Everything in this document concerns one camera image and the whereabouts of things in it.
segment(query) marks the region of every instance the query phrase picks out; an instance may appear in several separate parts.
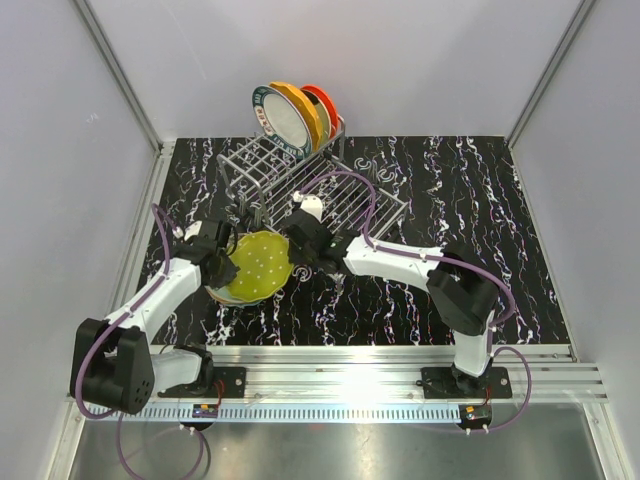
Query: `dish rack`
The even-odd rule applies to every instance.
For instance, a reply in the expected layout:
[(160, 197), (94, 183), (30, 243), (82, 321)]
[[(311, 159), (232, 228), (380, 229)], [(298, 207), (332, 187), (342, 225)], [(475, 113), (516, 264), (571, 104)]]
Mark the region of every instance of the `dish rack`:
[[(353, 171), (344, 163), (345, 123), (339, 131), (307, 158), (297, 160), (266, 135), (258, 135), (219, 154), (218, 163), (226, 194), (233, 202), (241, 224), (248, 230), (263, 227), (280, 231), (282, 221), (293, 212), (293, 193), (313, 178), (337, 170)], [(369, 234), (387, 239), (404, 220), (408, 203), (381, 187), (374, 162), (355, 165), (376, 189), (376, 208)], [(354, 177), (331, 177), (309, 192), (320, 197), (325, 206), (322, 222), (333, 232), (359, 231), (369, 206), (369, 191)]]

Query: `black tabletop with white veins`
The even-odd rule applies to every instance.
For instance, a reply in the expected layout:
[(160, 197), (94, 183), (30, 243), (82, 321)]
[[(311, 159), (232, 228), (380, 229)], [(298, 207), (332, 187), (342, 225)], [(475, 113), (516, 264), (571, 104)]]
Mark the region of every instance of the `black tabletop with white veins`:
[[(230, 201), (216, 156), (239, 138), (180, 139), (160, 206), (183, 227), (221, 219)], [(409, 201), (398, 242), (463, 241), (513, 291), (516, 315), (494, 343), (565, 344), (560, 312), (523, 191), (502, 137), (350, 137), (345, 163), (377, 165), (383, 188)], [(142, 287), (163, 259), (154, 227)], [(498, 312), (504, 308), (500, 299)], [(200, 289), (154, 343), (209, 345), (446, 345), (452, 335), (429, 295), (382, 278), (326, 275), (296, 267), (276, 294), (252, 307), (221, 306)]]

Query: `metal floor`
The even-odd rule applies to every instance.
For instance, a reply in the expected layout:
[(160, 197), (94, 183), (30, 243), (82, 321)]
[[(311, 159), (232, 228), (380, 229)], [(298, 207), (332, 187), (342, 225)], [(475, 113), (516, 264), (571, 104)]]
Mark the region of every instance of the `metal floor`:
[[(494, 409), (494, 424), (513, 415)], [(147, 479), (176, 479), (193, 465), (197, 441), (172, 432), (145, 441), (169, 423), (127, 422), (125, 454)], [(467, 438), (448, 425), (234, 424), (205, 431), (211, 452), (194, 479), (382, 480), (603, 479), (584, 411), (579, 405), (531, 405), (515, 425)], [(87, 422), (71, 479), (127, 478), (115, 450), (115, 422)]]

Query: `red plate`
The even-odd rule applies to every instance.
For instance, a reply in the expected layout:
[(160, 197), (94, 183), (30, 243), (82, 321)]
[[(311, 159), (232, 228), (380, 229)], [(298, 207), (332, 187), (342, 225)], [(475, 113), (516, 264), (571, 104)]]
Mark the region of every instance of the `red plate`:
[(305, 85), (300, 90), (306, 90), (307, 92), (313, 93), (325, 106), (329, 113), (329, 120), (331, 121), (331, 137), (333, 137), (338, 131), (338, 109), (331, 100), (331, 97), (327, 95), (327, 92), (315, 85)]

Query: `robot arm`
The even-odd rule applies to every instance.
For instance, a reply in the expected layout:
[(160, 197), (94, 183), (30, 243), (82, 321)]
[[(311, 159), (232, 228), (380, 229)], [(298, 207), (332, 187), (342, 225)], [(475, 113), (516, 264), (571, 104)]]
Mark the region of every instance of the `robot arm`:
[(195, 222), (176, 248), (168, 272), (161, 269), (125, 305), (103, 321), (87, 319), (76, 332), (71, 395), (80, 365), (98, 337), (123, 316), (89, 363), (82, 379), (84, 400), (136, 414), (151, 395), (175, 385), (211, 384), (213, 362), (206, 349), (177, 346), (151, 355), (149, 345), (169, 315), (200, 286), (220, 288), (237, 272), (226, 253), (231, 225)]
[[(428, 292), (442, 321), (453, 330), (456, 353), (452, 372), (458, 386), (463, 391), (482, 388), (491, 363), (489, 324), (498, 288), (470, 270), (425, 258), (444, 256), (475, 263), (474, 253), (466, 245), (418, 248), (382, 241), (376, 241), (374, 249), (358, 232), (333, 235), (320, 222), (322, 202), (317, 197), (299, 196), (295, 200), (300, 208), (284, 223), (292, 263), (315, 266), (327, 273), (382, 277)], [(411, 255), (384, 252), (385, 246)]]

